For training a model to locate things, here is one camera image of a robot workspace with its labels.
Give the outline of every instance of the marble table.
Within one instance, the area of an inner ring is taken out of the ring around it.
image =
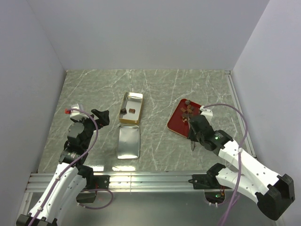
[[[143,93],[140,121],[140,158],[116,156],[118,114],[125,92]],[[190,150],[189,141],[170,131],[167,122],[183,98],[200,105],[233,104],[222,70],[69,70],[50,128],[39,172],[54,172],[72,124],[65,108],[81,103],[86,111],[110,111],[110,125],[99,138],[85,164],[94,171],[206,171],[223,160],[200,144]],[[212,107],[214,129],[222,129],[237,141],[242,138],[237,114],[223,106]]]

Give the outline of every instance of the red cutting board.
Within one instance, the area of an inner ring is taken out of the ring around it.
[[[182,99],[180,100],[177,108],[175,109],[173,115],[171,116],[170,120],[167,123],[167,127],[173,131],[176,132],[184,137],[188,137],[189,133],[189,126],[188,122],[183,122],[182,121],[182,114],[183,112],[181,111],[181,108],[187,109],[187,105],[185,104],[185,101],[187,99]],[[193,109],[193,115],[198,115],[199,109],[201,105],[198,105],[197,103],[190,102],[191,106],[194,106]]]

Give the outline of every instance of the gray wall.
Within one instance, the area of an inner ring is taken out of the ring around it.
[[[283,215],[301,224],[301,1],[271,0],[234,67],[234,83],[260,161],[294,179]]]
[[[65,69],[233,69],[269,0],[28,0]]]
[[[64,80],[45,32],[25,0],[0,1],[1,225],[16,225]]]

